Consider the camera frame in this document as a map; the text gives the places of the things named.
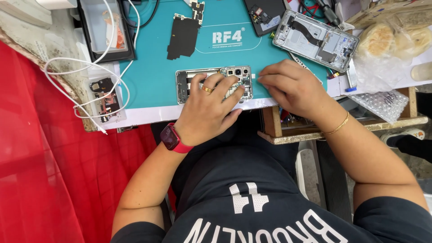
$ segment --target gold ring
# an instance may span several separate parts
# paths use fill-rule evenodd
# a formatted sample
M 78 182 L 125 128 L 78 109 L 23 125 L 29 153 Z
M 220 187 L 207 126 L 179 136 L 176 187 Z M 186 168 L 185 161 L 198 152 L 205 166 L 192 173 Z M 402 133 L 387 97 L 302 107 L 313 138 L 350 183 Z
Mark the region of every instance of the gold ring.
M 211 89 L 209 89 L 209 88 L 206 88 L 204 85 L 203 85 L 203 87 L 202 87 L 201 89 L 202 89 L 202 90 L 205 90 L 205 91 L 207 91 L 207 92 L 209 92 L 209 93 L 213 92 L 213 90 L 211 90 Z

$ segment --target hand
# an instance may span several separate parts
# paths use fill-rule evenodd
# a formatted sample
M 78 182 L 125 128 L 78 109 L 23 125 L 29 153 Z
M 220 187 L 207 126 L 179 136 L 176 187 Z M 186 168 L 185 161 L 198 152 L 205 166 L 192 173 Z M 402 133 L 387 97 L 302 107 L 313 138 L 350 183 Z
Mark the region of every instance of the hand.
M 258 82 L 286 111 L 315 121 L 332 106 L 334 100 L 327 94 L 315 75 L 298 63 L 285 59 L 265 67 Z
M 192 78 L 191 95 L 174 125 L 181 142 L 187 146 L 199 145 L 225 132 L 242 111 L 236 109 L 227 116 L 245 92 L 243 85 L 222 102 L 228 89 L 238 81 L 236 76 L 213 74 L 208 77 L 204 86 L 214 89 L 211 93 L 199 87 L 199 82 L 206 77 L 207 74 L 197 74 Z

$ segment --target watch face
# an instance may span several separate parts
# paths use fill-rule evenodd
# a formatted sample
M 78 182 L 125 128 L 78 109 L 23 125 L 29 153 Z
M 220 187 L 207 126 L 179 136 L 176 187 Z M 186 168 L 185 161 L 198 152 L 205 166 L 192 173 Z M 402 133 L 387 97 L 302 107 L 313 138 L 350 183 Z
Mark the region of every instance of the watch face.
M 178 144 L 178 138 L 171 126 L 166 126 L 166 128 L 161 132 L 161 140 L 168 150 L 173 150 Z

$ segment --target black t-shirt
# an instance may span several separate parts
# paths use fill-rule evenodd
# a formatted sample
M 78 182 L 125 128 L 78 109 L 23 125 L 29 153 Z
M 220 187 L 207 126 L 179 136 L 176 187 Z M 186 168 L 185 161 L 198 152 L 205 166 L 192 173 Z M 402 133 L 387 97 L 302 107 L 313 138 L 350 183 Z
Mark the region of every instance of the black t-shirt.
M 111 242 L 432 242 L 432 217 L 419 205 L 395 197 L 372 198 L 358 207 L 349 224 L 308 201 L 273 158 L 248 147 L 207 153 L 191 172 L 184 193 L 184 213 L 168 233 L 136 222 L 120 229 Z

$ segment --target bubble wrap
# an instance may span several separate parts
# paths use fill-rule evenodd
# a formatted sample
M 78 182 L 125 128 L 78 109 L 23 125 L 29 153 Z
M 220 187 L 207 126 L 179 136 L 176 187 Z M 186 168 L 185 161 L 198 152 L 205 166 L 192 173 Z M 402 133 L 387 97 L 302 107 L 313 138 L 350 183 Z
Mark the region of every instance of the bubble wrap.
M 393 124 L 400 117 L 409 99 L 396 90 L 375 94 L 357 94 L 348 96 L 386 122 Z

